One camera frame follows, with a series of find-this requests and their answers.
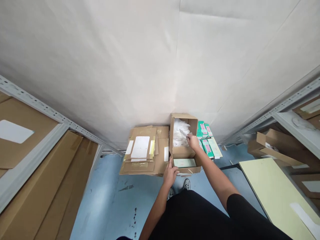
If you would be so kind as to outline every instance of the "shoe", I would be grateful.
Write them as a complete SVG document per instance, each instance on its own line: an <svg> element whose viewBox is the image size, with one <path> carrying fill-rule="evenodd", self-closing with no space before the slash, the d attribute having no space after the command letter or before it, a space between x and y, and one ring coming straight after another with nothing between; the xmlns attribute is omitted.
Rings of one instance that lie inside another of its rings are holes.
<svg viewBox="0 0 320 240"><path fill-rule="evenodd" d="M184 180L183 189L187 189L187 190L191 189L191 182L188 178L186 180Z"/></svg>
<svg viewBox="0 0 320 240"><path fill-rule="evenodd" d="M174 195L174 190L173 190L173 188L170 188L169 193L168 193L168 196L167 196L167 201L168 201L170 198L172 198L173 195Z"/></svg>

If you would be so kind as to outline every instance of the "painted floor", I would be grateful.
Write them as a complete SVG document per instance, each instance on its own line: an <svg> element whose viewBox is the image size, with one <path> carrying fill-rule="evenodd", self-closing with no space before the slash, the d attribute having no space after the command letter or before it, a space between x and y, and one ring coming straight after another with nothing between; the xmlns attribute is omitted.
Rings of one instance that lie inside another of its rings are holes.
<svg viewBox="0 0 320 240"><path fill-rule="evenodd" d="M247 146L230 146L222 151L223 158L216 160L224 167L254 159ZM120 236L138 239L149 211L157 197L163 179L146 175L119 176L122 158L107 155L99 160L81 202L70 239L112 240ZM224 170L239 192L264 215L243 173L237 168ZM188 177L191 189L206 198L225 214L217 195L202 170ZM184 177L177 177L173 185L178 193Z"/></svg>

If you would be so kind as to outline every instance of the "person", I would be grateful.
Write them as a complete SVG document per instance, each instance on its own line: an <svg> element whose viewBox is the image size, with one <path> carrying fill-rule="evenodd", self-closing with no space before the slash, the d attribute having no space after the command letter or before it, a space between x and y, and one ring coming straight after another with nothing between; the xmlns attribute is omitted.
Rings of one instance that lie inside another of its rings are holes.
<svg viewBox="0 0 320 240"><path fill-rule="evenodd" d="M225 215L191 190L186 179L181 193L171 188L179 169L172 158L163 174L163 184L141 231L146 239L291 239L253 208L224 173L201 149L198 138L188 135L189 146L201 160L203 170L217 194Z"/></svg>

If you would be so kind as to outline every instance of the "hand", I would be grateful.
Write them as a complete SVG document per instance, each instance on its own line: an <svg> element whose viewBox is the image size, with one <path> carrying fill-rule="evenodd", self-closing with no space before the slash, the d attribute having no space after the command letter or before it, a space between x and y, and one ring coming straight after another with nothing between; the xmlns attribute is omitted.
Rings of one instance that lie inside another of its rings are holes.
<svg viewBox="0 0 320 240"><path fill-rule="evenodd" d="M169 159L168 165L166 170L163 173L163 186L166 187L168 190L172 187L174 184L174 181L176 180L176 176L179 173L178 167L172 167L172 156Z"/></svg>
<svg viewBox="0 0 320 240"><path fill-rule="evenodd" d="M187 141L188 141L189 146L193 150L200 148L199 140L198 140L197 136L194 136L192 134L188 134Z"/></svg>

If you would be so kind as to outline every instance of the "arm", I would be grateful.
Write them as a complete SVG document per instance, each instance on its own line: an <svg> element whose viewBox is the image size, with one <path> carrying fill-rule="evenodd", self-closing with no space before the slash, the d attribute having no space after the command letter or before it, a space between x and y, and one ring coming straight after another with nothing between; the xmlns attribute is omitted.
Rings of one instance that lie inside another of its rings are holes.
<svg viewBox="0 0 320 240"><path fill-rule="evenodd" d="M211 184L211 187L217 194L222 206L227 211L228 197L234 193L240 194L233 186L226 175L217 167L217 165L208 157L208 155L200 148L198 138L188 134L187 138L189 146L195 151L201 160L203 170Z"/></svg>
<svg viewBox="0 0 320 240"><path fill-rule="evenodd" d="M169 190L176 180L177 174L179 173L177 169L178 167L172 167L172 157L170 157L167 168L163 174L163 184L143 226L139 240L146 240L150 237L153 229L166 210Z"/></svg>

